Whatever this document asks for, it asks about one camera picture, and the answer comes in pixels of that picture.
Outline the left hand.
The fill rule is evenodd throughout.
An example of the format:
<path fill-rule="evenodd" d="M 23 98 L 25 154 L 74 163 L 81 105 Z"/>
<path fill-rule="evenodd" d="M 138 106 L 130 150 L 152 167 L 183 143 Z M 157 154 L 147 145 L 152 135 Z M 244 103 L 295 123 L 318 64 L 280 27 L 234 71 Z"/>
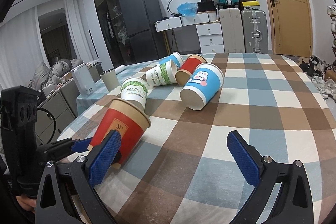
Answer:
<path fill-rule="evenodd" d="M 19 205 L 26 211 L 35 213 L 35 208 L 37 205 L 37 200 L 28 198 L 25 194 L 21 196 L 16 196 Z"/>

